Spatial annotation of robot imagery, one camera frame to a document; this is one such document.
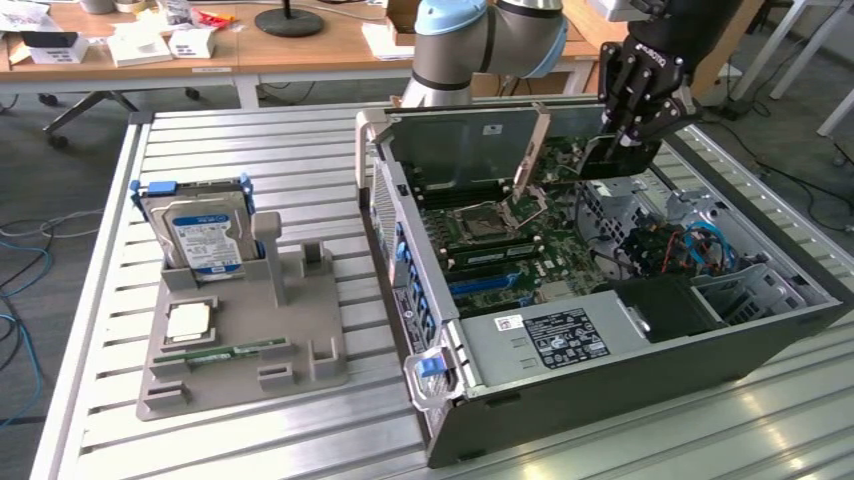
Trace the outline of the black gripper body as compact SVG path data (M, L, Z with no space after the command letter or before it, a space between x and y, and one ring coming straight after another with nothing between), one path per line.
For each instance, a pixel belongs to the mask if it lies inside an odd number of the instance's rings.
M642 44L659 57L672 63L679 57L690 76L692 91L699 91L696 69L712 52L726 28L740 8L740 1L630 1L635 10L647 15L644 20L628 22L630 48Z

